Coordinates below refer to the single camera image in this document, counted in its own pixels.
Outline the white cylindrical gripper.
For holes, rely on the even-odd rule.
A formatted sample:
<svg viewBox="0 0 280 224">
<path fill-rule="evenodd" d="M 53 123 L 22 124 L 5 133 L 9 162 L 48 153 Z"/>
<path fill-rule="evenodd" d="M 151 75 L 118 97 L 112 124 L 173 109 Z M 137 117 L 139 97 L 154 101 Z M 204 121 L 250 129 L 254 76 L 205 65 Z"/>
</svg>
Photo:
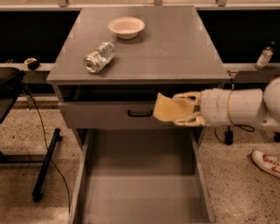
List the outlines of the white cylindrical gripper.
<svg viewBox="0 0 280 224">
<path fill-rule="evenodd" d="M 200 105 L 200 112 L 194 112 L 185 119 L 177 119 L 177 126 L 225 126 L 231 125 L 228 114 L 228 101 L 230 90 L 211 89 L 199 91 L 188 91 L 175 94 L 174 100 L 185 101 L 192 105 Z"/>
</svg>

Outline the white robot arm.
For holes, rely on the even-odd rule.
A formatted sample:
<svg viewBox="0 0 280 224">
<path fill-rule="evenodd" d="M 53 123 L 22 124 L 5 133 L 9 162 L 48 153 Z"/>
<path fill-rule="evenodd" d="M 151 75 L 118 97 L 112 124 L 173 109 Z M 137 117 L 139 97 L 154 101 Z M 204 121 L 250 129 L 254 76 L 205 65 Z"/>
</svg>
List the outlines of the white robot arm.
<svg viewBox="0 0 280 224">
<path fill-rule="evenodd" d="M 265 88 L 249 90 L 212 89 L 181 93 L 175 98 L 196 97 L 199 110 L 190 117 L 176 119 L 179 126 L 248 125 L 257 129 L 280 130 L 280 77 Z"/>
</svg>

